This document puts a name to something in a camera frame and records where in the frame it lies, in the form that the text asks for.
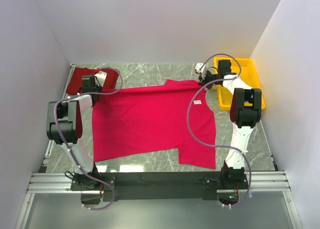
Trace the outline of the pink t shirt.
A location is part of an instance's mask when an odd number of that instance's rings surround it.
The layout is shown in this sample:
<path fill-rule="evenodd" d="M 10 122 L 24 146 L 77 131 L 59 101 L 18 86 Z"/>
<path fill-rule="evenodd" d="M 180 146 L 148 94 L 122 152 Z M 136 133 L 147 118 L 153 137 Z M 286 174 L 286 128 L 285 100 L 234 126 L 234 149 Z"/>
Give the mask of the pink t shirt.
<path fill-rule="evenodd" d="M 106 90 L 92 111 L 93 159 L 177 149 L 180 164 L 215 169 L 216 124 L 195 80 Z"/>

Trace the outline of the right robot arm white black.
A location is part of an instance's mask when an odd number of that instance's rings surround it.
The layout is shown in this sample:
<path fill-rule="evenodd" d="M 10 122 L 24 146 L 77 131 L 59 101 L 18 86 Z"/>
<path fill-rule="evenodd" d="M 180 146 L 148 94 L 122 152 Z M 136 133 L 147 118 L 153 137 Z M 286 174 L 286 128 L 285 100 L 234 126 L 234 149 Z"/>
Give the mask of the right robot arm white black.
<path fill-rule="evenodd" d="M 232 122 L 232 137 L 229 152 L 220 171 L 219 182 L 226 189 L 244 185 L 246 160 L 244 155 L 251 133 L 261 119 L 262 91 L 246 84 L 236 73 L 231 70 L 231 61 L 223 59 L 218 61 L 217 73 L 211 73 L 205 64 L 197 63 L 195 72 L 199 74 L 199 84 L 205 85 L 218 80 L 216 85 L 221 85 L 232 94 L 229 111 Z"/>

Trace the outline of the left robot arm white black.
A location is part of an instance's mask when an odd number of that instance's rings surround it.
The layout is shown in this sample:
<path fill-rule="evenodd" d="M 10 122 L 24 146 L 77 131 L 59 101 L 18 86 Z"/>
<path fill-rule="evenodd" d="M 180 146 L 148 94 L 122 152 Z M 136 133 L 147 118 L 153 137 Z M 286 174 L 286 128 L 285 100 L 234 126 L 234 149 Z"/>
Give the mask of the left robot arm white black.
<path fill-rule="evenodd" d="M 71 187 L 78 191 L 102 190 L 98 169 L 87 153 L 83 140 L 81 112 L 99 101 L 102 85 L 94 75 L 82 77 L 82 87 L 86 95 L 78 95 L 64 101 L 51 101 L 47 108 L 46 134 L 49 140 L 60 145 L 71 160 L 74 172 L 64 175 L 72 180 Z"/>

